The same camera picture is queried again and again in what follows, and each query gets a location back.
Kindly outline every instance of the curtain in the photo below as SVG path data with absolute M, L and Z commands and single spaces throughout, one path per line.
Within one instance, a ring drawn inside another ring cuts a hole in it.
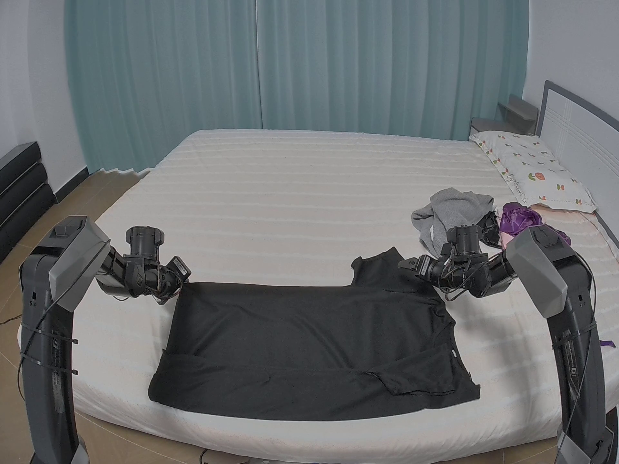
M 466 139 L 521 96 L 529 0 L 66 0 L 90 171 L 154 166 L 198 129 Z
M 265 129 L 467 139 L 522 95 L 529 0 L 257 0 Z
M 155 166 L 198 129 L 260 128 L 255 0 L 66 0 L 91 172 Z

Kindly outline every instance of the white headboard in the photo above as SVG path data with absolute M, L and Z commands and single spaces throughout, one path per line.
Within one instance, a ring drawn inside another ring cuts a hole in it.
M 598 220 L 619 246 L 619 121 L 546 81 L 536 134 L 590 191 Z

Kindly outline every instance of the white bed sheet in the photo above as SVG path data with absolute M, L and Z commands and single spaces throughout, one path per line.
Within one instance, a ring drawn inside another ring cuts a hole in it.
M 514 197 L 473 143 L 389 135 L 201 130 L 98 220 L 121 252 L 125 231 L 165 232 L 191 280 L 271 285 L 347 285 L 350 263 L 396 246 L 424 250 L 410 213 L 453 186 Z M 571 236 L 597 279 L 601 338 L 619 340 L 619 264 L 582 214 L 542 211 Z M 195 414 L 151 402 L 147 389 L 170 328 L 174 301 L 125 302 L 96 284 L 75 312 L 75 407 L 173 440 L 263 459 L 429 463 L 556 435 L 560 400 L 546 321 L 520 282 L 447 308 L 481 399 L 358 421 L 259 421 Z M 607 409 L 619 402 L 619 353 L 603 348 Z

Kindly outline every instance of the black t-shirt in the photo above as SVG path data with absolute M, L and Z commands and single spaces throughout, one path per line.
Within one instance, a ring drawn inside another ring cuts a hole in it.
M 396 248 L 343 287 L 186 283 L 149 397 L 259 420 L 377 418 L 479 398 L 455 321 Z

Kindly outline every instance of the purple cloth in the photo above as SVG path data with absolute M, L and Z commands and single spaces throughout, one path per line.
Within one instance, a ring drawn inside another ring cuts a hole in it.
M 516 237 L 525 228 L 534 225 L 542 225 L 543 223 L 542 216 L 538 212 L 527 206 L 522 206 L 520 203 L 512 202 L 506 203 L 503 207 L 503 216 L 501 217 L 499 230 L 500 232 L 505 232 L 506 234 Z M 561 232 L 556 228 L 552 229 L 563 237 L 565 242 L 569 245 L 572 244 L 571 239 L 565 235 L 565 232 Z

